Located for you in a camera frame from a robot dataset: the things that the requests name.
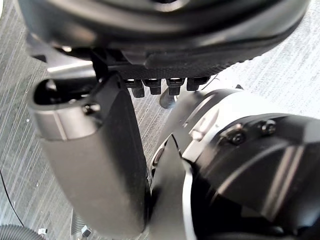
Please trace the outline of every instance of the black screw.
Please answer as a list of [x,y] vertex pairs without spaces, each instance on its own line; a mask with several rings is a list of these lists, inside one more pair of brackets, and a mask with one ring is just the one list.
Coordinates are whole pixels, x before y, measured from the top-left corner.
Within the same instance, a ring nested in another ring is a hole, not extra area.
[[273,120],[263,121],[260,124],[261,133],[265,136],[274,134],[276,129],[276,122]]
[[243,144],[246,140],[245,134],[242,132],[236,133],[234,136],[232,136],[231,142],[235,145]]
[[86,115],[94,114],[96,112],[99,112],[100,110],[101,110],[101,107],[97,103],[87,104],[87,105],[82,107],[82,111]]

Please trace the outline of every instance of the black plastic casing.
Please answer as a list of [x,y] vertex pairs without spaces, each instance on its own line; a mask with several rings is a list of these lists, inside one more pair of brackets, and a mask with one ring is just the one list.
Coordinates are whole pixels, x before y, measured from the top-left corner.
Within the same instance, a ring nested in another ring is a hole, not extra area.
[[[123,80],[111,74],[89,96],[59,104],[46,102],[44,83],[30,94],[28,106],[65,196],[100,234],[137,237],[146,226],[149,184],[135,111]],[[85,106],[90,105],[100,109],[88,112]]]

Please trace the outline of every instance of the silver metal part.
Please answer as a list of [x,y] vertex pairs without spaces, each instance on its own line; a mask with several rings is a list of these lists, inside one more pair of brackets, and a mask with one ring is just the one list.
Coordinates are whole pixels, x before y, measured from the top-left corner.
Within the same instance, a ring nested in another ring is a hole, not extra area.
[[85,225],[82,229],[81,229],[81,233],[82,233],[82,236],[87,238],[91,235],[92,233],[92,230],[91,228],[88,228],[87,225]]
[[[27,50],[31,56],[45,57],[47,71],[52,79],[63,80],[96,77],[92,61],[65,55],[31,35],[27,36],[26,42]],[[65,52],[72,50],[68,46],[62,49]]]
[[46,228],[39,228],[38,229],[38,235],[47,235],[48,229]]
[[101,122],[84,113],[86,105],[84,100],[79,100],[43,107],[30,101],[29,112],[43,138],[66,141],[92,135],[101,126]]
[[149,224],[150,239],[197,239],[192,219],[192,184],[191,165],[181,158],[171,135],[152,182],[155,205]]
[[166,144],[167,144],[167,141],[168,141],[168,139],[169,139],[170,137],[171,137],[171,135],[168,136],[168,137],[166,138],[166,140],[163,141],[163,143],[162,143],[162,144],[159,146],[159,148],[155,151],[155,153],[154,153],[154,155],[153,155],[153,157],[152,157],[152,159],[151,159],[151,164],[150,164],[150,167],[149,167],[149,171],[150,171],[150,174],[151,174],[151,178],[154,177],[154,176],[153,176],[153,172],[155,171],[155,169],[156,169],[156,167],[157,167],[157,165],[158,165],[158,163],[159,163],[159,159],[161,158],[162,153],[163,153],[163,150],[165,149]]
[[284,113],[262,97],[246,91],[228,95],[213,106],[191,129],[193,138],[182,157],[195,162],[208,143],[232,122],[248,117],[269,113]]

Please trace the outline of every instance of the white floor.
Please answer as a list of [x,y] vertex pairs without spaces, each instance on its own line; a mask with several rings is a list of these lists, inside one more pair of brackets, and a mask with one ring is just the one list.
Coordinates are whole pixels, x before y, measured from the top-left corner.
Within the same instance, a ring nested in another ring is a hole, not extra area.
[[236,75],[243,88],[292,114],[320,119],[320,0],[311,1],[300,26],[282,44],[221,75]]

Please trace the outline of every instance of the black cable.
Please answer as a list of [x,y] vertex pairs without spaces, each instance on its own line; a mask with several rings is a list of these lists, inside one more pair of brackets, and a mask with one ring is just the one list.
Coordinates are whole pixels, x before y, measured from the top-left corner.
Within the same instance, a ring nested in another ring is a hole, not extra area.
[[1,169],[0,169],[0,177],[1,177],[1,180],[2,180],[2,184],[3,184],[3,187],[4,187],[4,191],[5,191],[5,194],[6,194],[6,197],[8,198],[8,201],[9,201],[9,204],[12,208],[12,210],[14,211],[16,217],[18,218],[19,222],[21,223],[22,227],[24,227],[25,225],[23,224],[23,222],[21,221],[20,217],[18,216],[14,206],[12,205],[12,202],[11,202],[11,199],[9,197],[9,194],[8,194],[8,191],[7,191],[7,187],[6,187],[6,184],[5,184],[5,180],[4,180],[4,176],[2,175],[2,172],[1,172]]
[[201,89],[201,91],[204,90],[206,87],[208,87],[215,79],[217,79],[218,75],[219,75],[219,73],[217,73],[215,75],[215,77],[213,79],[211,79],[211,81],[209,83],[206,83],[206,85],[204,86],[204,88]]

